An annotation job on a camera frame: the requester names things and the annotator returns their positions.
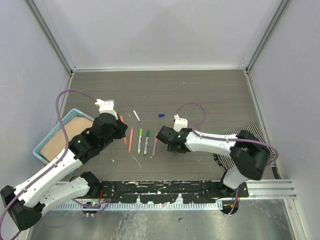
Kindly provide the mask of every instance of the light green marker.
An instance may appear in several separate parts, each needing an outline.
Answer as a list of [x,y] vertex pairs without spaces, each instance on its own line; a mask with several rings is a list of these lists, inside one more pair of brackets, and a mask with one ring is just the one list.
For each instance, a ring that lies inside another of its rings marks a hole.
[[140,133],[139,133],[139,144],[138,144],[138,154],[140,154],[140,148],[141,148],[141,138],[142,138],[142,133],[144,131],[142,130],[142,128],[140,128]]
[[145,139],[145,146],[144,146],[143,156],[147,155],[147,146],[148,146],[149,136],[150,136],[150,130],[148,130],[148,131],[146,132],[146,139]]

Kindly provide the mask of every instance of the floor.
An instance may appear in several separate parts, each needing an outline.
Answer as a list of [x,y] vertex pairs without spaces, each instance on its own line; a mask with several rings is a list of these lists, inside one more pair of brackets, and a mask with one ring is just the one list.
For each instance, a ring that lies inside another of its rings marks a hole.
[[[223,170],[206,152],[175,154],[166,145],[152,148],[162,126],[173,127],[176,110],[185,103],[198,103],[207,112],[205,123],[197,129],[205,133],[222,134],[249,124],[258,123],[251,95],[242,70],[179,70],[179,71],[104,71],[76,72],[71,89],[83,90],[97,99],[115,100],[115,110],[133,127],[131,153],[124,140],[115,140],[100,155],[74,172],[91,171],[101,181],[124,180],[219,180]],[[64,114],[77,108],[95,118],[98,107],[77,93],[68,95]],[[138,112],[138,122],[133,110]],[[192,127],[203,119],[202,110],[188,105],[180,111]],[[150,130],[147,155],[138,154],[139,129],[142,128],[141,148],[145,147],[146,132]],[[263,178],[273,179],[268,166]]]
[[219,210],[106,211],[85,217],[50,211],[28,240],[295,240],[283,200],[241,200],[236,214]]

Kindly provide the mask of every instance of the blue object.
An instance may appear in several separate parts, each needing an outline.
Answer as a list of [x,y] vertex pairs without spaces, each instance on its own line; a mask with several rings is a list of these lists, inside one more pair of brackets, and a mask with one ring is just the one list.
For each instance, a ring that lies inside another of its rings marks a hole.
[[[87,114],[83,113],[82,111],[79,111],[78,109],[74,108],[74,109],[71,109],[70,112],[68,112],[68,114],[65,115],[65,117],[62,119],[63,125],[66,125],[67,123],[69,123],[74,117],[82,117],[82,118],[86,118],[86,119],[89,119],[91,121],[94,121],[94,119],[92,117],[90,117],[89,115],[87,115]],[[33,155],[35,155],[38,159],[40,159],[45,164],[50,163],[50,161],[48,159],[46,159],[45,156],[43,156],[41,154],[41,149],[44,148],[44,146],[50,141],[50,139],[53,138],[54,135],[56,135],[56,133],[60,129],[61,129],[61,126],[58,123],[51,130],[51,132],[39,143],[39,145],[36,146],[36,148],[32,151]]]

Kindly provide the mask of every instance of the blue basket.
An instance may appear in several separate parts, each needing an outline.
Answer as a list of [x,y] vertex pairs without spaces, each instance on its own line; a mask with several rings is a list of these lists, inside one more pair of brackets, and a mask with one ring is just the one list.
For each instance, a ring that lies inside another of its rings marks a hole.
[[[62,119],[63,125],[66,125],[67,123],[69,123],[74,117],[82,117],[82,118],[86,118],[89,119],[91,121],[94,121],[94,119],[92,117],[90,117],[89,115],[83,113],[82,111],[79,111],[78,109],[71,109],[70,112],[68,112],[67,115],[65,115],[65,117]],[[36,148],[32,151],[33,155],[35,155],[38,159],[40,159],[42,162],[44,162],[45,164],[50,163],[50,161],[48,159],[45,158],[45,156],[43,156],[41,154],[41,150],[44,148],[44,146],[50,141],[50,139],[53,138],[53,136],[61,129],[60,124],[57,124],[52,131],[39,143],[38,146],[36,146]]]

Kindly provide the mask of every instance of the white panel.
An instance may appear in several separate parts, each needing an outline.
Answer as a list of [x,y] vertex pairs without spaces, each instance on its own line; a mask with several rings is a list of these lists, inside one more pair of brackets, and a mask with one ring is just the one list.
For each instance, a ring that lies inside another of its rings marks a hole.
[[293,0],[252,70],[283,177],[310,239],[320,236],[320,1]]
[[117,69],[247,66],[280,1],[35,2],[78,69]]
[[[68,74],[23,0],[0,7],[0,188],[15,186],[42,166],[32,150],[55,119],[55,99]],[[4,239],[17,228],[6,216]]]

